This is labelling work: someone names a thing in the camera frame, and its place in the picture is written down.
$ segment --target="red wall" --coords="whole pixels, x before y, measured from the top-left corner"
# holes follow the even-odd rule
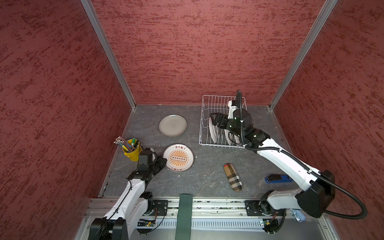
[[[0,239],[73,239],[129,104],[79,0],[0,3]]]
[[[342,239],[383,239],[383,12],[381,0],[339,0],[275,108],[294,154],[366,204],[363,220],[333,219]],[[329,209],[359,207],[337,192]]]
[[[324,0],[94,0],[137,103],[269,104]]]

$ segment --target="white wire dish rack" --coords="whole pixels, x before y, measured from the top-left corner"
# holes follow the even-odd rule
[[[218,130],[218,141],[215,143],[212,140],[209,131],[209,117],[211,113],[229,113],[228,101],[236,100],[236,97],[230,96],[215,96],[215,95],[203,95],[201,105],[201,119],[200,119],[200,135],[199,144],[204,146],[217,146],[217,147],[232,147],[232,148],[244,148],[237,146],[235,143],[228,143],[224,129]],[[247,109],[245,97],[243,97],[243,108]]]

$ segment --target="yellow pencil holder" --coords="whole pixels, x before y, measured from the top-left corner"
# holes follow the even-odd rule
[[[129,139],[127,142],[132,146],[132,139]],[[141,142],[139,142],[139,145],[133,152],[129,152],[129,150],[125,146],[123,146],[122,150],[124,151],[125,156],[129,157],[129,159],[131,159],[132,161],[137,162],[139,160],[139,154],[141,153],[141,151],[143,151],[143,148],[141,147]]]

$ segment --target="gray floor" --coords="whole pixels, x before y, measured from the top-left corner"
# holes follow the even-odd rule
[[[269,134],[278,144],[283,142],[280,128],[276,125],[267,107],[248,107],[253,123]],[[178,137],[166,137],[159,131],[161,119],[170,114],[183,116],[188,123],[186,131]],[[295,189],[295,183],[267,184],[269,174],[283,172],[273,163],[245,149],[230,149],[199,145],[201,106],[189,105],[139,105],[129,127],[128,139],[139,139],[144,147],[151,147],[158,154],[170,145],[180,143],[194,153],[193,166],[185,172],[163,169],[148,184],[146,191],[157,197],[178,197],[181,193],[194,197],[241,197],[259,198],[270,189]],[[243,190],[235,192],[230,187],[223,166],[232,163],[243,182]],[[103,196],[120,196],[127,185],[127,177],[136,169],[136,162],[119,152]]]

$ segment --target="white plate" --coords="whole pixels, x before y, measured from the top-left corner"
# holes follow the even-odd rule
[[[174,144],[167,147],[163,158],[167,159],[167,167],[174,172],[188,170],[194,160],[192,151],[183,144]]]
[[[217,142],[218,142],[218,128],[217,128],[217,126],[214,126],[212,124],[211,118],[209,118],[208,125],[209,125],[209,132],[211,133],[212,141],[217,144]]]
[[[169,115],[159,124],[159,130],[167,137],[181,135],[187,129],[187,121],[180,115]]]

